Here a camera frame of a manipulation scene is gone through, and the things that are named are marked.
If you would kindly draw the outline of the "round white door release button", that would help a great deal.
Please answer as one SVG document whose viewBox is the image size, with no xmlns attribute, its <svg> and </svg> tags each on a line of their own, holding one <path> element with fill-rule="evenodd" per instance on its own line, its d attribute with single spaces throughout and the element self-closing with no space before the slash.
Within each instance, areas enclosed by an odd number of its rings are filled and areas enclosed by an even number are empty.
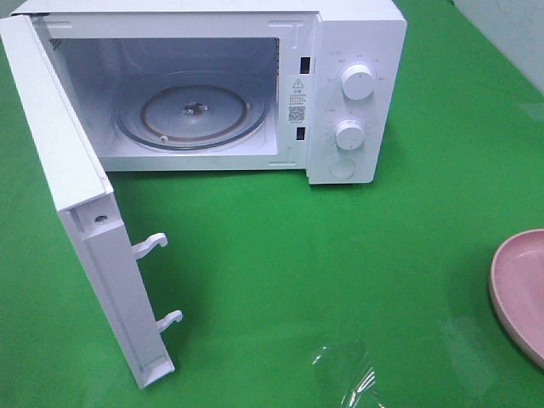
<svg viewBox="0 0 544 408">
<path fill-rule="evenodd" d="M 331 175 L 338 179 L 350 179 L 354 176 L 356 164 L 349 158 L 342 158 L 330 165 Z"/>
</svg>

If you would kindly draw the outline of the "white microwave knob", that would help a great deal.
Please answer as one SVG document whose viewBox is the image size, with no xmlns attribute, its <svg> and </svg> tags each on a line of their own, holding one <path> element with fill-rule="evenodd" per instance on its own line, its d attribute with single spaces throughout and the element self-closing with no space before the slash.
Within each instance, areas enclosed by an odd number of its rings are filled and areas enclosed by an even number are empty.
<svg viewBox="0 0 544 408">
<path fill-rule="evenodd" d="M 376 72 L 369 64 L 360 62 L 346 67 L 340 78 L 344 96 L 351 100 L 361 100 L 372 94 Z"/>
<path fill-rule="evenodd" d="M 356 150 L 366 140 L 364 124 L 357 120 L 343 120 L 335 126 L 335 140 L 341 150 Z"/>
</svg>

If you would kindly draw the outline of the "white microwave door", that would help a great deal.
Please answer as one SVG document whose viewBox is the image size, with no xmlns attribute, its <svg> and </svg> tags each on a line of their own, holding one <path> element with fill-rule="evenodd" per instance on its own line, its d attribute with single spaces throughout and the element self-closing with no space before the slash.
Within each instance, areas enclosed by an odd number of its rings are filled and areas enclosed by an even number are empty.
<svg viewBox="0 0 544 408">
<path fill-rule="evenodd" d="M 133 377 L 145 388 L 173 372 L 138 259 L 167 245 L 163 233 L 131 244 L 114 189 L 46 52 L 48 34 L 24 15 L 1 21 L 3 47 L 56 211 Z"/>
</svg>

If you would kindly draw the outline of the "pink round plate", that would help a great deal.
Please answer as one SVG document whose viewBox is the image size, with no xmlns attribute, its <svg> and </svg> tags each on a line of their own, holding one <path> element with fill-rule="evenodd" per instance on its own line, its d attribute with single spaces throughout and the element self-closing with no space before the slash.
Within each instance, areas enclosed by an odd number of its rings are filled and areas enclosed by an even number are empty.
<svg viewBox="0 0 544 408">
<path fill-rule="evenodd" d="M 490 298 L 509 337 L 543 366 L 543 230 L 506 239 L 490 267 Z"/>
</svg>

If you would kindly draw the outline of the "green table cloth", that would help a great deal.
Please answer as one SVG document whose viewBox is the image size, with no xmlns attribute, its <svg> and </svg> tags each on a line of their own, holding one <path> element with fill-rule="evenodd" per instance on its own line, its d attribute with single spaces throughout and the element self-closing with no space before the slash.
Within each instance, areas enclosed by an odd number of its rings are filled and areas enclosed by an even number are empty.
<svg viewBox="0 0 544 408">
<path fill-rule="evenodd" d="M 493 314 L 496 248 L 543 225 L 543 98 L 450 1 L 402 1 L 375 180 L 113 173 L 174 373 L 139 389 L 57 217 L 1 65 L 1 404 L 319 407 L 315 351 L 360 340 L 387 407 L 540 407 L 543 373 Z M 476 317 L 499 365 L 462 388 L 439 321 Z"/>
</svg>

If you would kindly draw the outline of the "white microwave oven body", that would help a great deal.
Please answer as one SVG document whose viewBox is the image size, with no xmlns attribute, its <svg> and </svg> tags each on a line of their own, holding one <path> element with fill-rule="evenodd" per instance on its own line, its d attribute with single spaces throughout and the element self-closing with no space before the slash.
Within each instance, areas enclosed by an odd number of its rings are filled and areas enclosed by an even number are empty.
<svg viewBox="0 0 544 408">
<path fill-rule="evenodd" d="M 105 171 L 363 184 L 406 28 L 391 1 L 27 1 L 1 35 L 35 135 Z"/>
</svg>

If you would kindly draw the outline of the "clear tape patch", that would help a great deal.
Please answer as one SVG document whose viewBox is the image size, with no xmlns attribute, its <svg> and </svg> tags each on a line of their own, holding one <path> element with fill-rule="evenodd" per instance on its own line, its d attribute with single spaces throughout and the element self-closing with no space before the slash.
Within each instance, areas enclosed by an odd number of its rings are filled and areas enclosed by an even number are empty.
<svg viewBox="0 0 544 408">
<path fill-rule="evenodd" d="M 384 407 L 377 372 L 360 340 L 319 347 L 313 357 L 319 407 Z"/>
<path fill-rule="evenodd" d="M 498 382 L 499 365 L 480 321 L 461 315 L 439 321 L 451 366 L 471 398 L 482 397 Z"/>
</svg>

